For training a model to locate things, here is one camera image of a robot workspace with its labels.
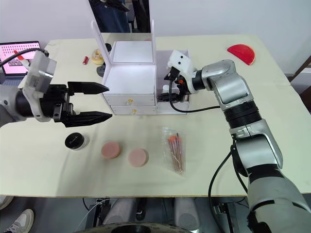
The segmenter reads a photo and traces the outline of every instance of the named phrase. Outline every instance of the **white cube box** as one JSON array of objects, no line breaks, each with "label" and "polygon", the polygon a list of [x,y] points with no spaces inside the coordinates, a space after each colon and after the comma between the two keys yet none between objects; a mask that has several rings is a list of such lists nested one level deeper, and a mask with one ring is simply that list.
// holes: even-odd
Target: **white cube box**
[{"label": "white cube box", "polygon": [[[92,29],[106,64],[102,84],[109,91],[103,93],[103,98],[114,114],[185,114],[175,111],[169,102],[157,100],[163,85],[169,84],[164,77],[169,72],[167,62],[173,50],[156,51],[153,23],[152,41],[117,41],[110,54],[95,21]],[[173,89],[179,93],[176,84]],[[189,97],[175,106],[189,109]]]}]

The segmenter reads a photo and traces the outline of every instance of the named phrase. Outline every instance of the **white table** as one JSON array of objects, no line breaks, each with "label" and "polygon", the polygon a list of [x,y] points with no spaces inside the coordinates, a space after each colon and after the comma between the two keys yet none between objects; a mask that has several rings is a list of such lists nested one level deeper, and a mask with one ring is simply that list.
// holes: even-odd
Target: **white table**
[{"label": "white table", "polygon": [[[146,34],[105,34],[114,38],[145,39]],[[244,43],[256,52],[247,66],[226,51]],[[263,118],[284,157],[284,174],[298,189],[311,192],[311,116],[262,42],[252,35],[159,37],[158,50],[188,49],[197,68],[222,59],[235,61],[255,98]],[[97,48],[94,39],[53,40],[46,49],[57,61],[52,83],[101,82],[96,65],[82,65],[84,56]],[[78,111],[109,112],[100,95],[76,94],[71,98]],[[192,108],[217,104],[212,92],[192,96]],[[186,135],[186,177],[163,166],[162,126],[182,130]],[[62,123],[39,123],[30,118],[0,129],[0,194],[49,197],[207,196],[210,179],[227,155],[231,137],[219,109],[186,116],[113,116],[93,126],[65,128]],[[90,138],[79,151],[64,145],[72,132]],[[107,140],[122,145],[122,154],[111,161],[101,156]],[[127,161],[134,148],[144,148],[149,162],[133,168]],[[244,195],[231,159],[221,169],[212,195]]]}]

